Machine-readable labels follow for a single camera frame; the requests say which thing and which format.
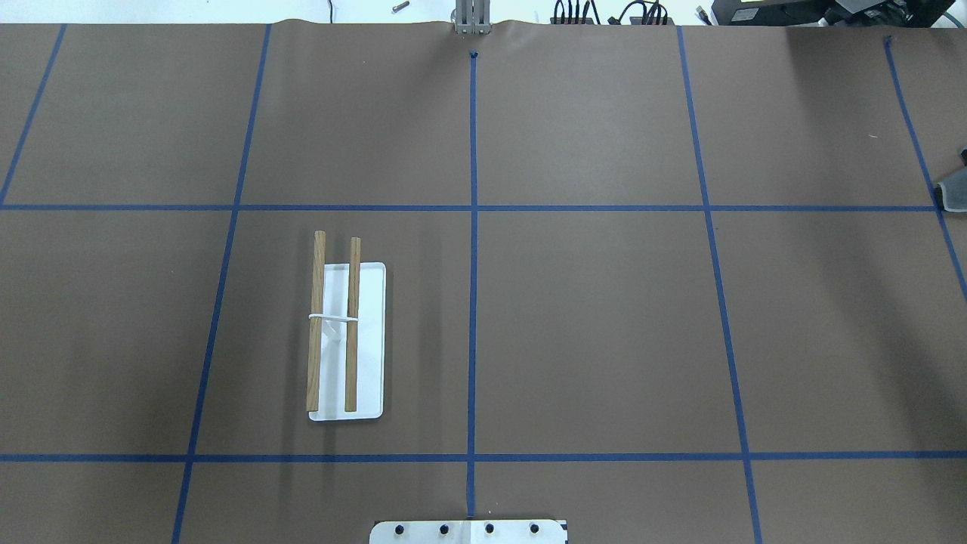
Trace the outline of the blue microfiber towel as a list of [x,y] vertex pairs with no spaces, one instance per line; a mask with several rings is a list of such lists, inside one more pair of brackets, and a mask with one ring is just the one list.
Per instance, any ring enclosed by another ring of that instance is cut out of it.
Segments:
[[959,152],[963,166],[936,183],[934,196],[940,210],[966,213],[966,147]]

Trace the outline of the white towel rack with wooden bars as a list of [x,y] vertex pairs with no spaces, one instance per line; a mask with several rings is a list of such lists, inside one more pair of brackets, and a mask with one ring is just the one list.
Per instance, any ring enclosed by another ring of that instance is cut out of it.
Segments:
[[326,240],[314,231],[305,412],[311,422],[377,419],[385,410],[387,266],[363,261],[358,237],[348,262],[328,263]]

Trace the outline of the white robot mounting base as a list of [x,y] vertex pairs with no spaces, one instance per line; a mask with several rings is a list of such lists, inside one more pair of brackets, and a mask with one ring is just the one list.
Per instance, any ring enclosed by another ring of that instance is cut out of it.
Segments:
[[369,543],[567,543],[567,522],[552,519],[386,521]]

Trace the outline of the black equipment at table edge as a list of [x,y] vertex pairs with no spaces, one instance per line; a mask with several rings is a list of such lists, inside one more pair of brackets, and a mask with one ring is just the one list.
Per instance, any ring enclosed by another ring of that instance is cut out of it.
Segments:
[[712,1],[719,26],[895,26],[929,28],[953,1]]

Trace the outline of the aluminium extrusion post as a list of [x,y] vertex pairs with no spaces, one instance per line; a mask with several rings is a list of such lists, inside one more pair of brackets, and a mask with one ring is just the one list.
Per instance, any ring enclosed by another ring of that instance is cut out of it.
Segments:
[[452,12],[453,28],[457,35],[490,34],[490,0],[457,0]]

